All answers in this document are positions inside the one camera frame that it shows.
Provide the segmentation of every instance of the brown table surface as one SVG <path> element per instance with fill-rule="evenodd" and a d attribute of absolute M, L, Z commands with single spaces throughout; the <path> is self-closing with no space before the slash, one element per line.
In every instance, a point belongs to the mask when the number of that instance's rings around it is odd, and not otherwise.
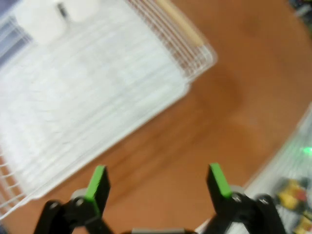
<path fill-rule="evenodd" d="M 286 0 L 176 0 L 219 55 L 181 101 L 4 223 L 31 234 L 44 203 L 67 201 L 108 165 L 113 230 L 195 228 L 213 213 L 207 165 L 244 185 L 280 148 L 312 98 L 311 39 Z"/>

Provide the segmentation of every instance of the screw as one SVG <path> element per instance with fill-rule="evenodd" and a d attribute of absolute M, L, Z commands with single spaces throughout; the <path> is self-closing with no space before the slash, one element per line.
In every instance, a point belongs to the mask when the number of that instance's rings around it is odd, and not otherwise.
<path fill-rule="evenodd" d="M 239 195 L 237 195 L 237 194 L 233 194 L 233 195 L 232 195 L 232 198 L 233 198 L 233 200 L 236 201 L 236 202 L 242 202 L 242 200 L 240 199 Z"/>
<path fill-rule="evenodd" d="M 83 204 L 83 199 L 79 199 L 77 202 L 76 202 L 76 205 L 77 206 L 81 206 Z"/>
<path fill-rule="evenodd" d="M 54 209 L 56 206 L 58 206 L 57 202 L 52 203 L 52 205 L 50 206 L 50 209 Z"/>
<path fill-rule="evenodd" d="M 262 198 L 262 199 L 259 199 L 260 202 L 262 202 L 264 205 L 268 205 L 269 203 L 267 202 L 266 199 Z"/>

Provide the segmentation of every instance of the wire grid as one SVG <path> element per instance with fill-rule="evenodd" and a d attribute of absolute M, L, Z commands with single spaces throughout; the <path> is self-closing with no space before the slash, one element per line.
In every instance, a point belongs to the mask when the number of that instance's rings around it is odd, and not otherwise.
<path fill-rule="evenodd" d="M 251 179 L 245 190 L 249 197 L 259 194 L 274 196 L 276 187 L 282 178 L 311 179 L 312 159 L 303 152 L 306 147 L 312 147 L 312 108 L 299 123 L 296 132 L 284 144 L 273 160 L 266 165 L 260 173 Z M 312 201 L 311 191 L 308 191 L 308 202 Z M 278 213 L 288 233 L 292 233 L 300 214 L 291 212 L 281 206 L 277 206 Z M 229 234 L 247 234 L 245 227 L 240 224 L 233 224 L 228 230 Z"/>
<path fill-rule="evenodd" d="M 1 218 L 180 99 L 215 63 L 153 0 L 105 0 L 49 46 L 12 16 L 0 23 Z"/>

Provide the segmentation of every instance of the wooden handle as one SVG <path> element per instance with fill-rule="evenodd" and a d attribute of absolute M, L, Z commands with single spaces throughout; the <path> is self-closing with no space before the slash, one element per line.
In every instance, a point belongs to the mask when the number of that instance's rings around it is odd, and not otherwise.
<path fill-rule="evenodd" d="M 189 40 L 196 46 L 205 44 L 201 33 L 183 15 L 183 13 L 170 0 L 156 0 L 156 3 L 167 13 L 167 15 L 180 27 Z"/>

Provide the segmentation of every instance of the white wire rack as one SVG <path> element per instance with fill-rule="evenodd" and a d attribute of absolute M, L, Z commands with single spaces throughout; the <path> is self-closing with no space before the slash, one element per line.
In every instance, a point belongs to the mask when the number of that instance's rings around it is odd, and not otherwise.
<path fill-rule="evenodd" d="M 216 56 L 153 0 L 105 0 L 38 46 L 0 21 L 1 218 L 39 198 L 183 97 Z"/>

